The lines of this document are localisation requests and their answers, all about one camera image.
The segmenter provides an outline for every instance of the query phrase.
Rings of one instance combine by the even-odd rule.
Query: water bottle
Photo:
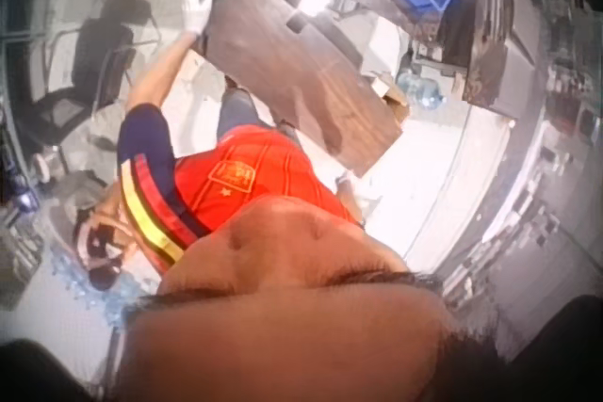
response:
[[[412,72],[403,72],[398,77],[396,85],[404,91],[410,104],[418,105],[425,110],[434,110],[446,101],[436,81]]]

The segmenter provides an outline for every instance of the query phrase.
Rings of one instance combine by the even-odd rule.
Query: red t-shirt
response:
[[[123,122],[118,160],[126,212],[160,272],[264,195],[296,197],[354,222],[303,151],[274,130],[239,126],[216,149],[176,160],[161,111],[141,105]]]

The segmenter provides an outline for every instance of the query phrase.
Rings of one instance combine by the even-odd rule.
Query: yellow stripe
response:
[[[144,209],[134,188],[131,167],[129,160],[122,163],[122,188],[125,203],[139,226],[140,232],[156,247],[168,253],[174,262],[178,261],[184,252],[155,225]]]

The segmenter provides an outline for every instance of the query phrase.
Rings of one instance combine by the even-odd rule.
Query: white glove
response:
[[[182,0],[182,14],[187,32],[201,35],[211,12],[213,0]]]

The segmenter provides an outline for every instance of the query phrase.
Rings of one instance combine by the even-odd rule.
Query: eyebrow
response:
[[[428,290],[438,296],[442,295],[443,289],[442,281],[433,274],[385,270],[347,271],[331,277],[316,288],[341,287],[352,284],[402,284]],[[170,294],[146,296],[141,297],[134,305],[126,307],[122,315],[127,325],[132,323],[139,314],[149,311],[160,311],[192,302],[236,297],[237,295],[239,294],[236,293],[235,288],[225,287],[188,289]]]

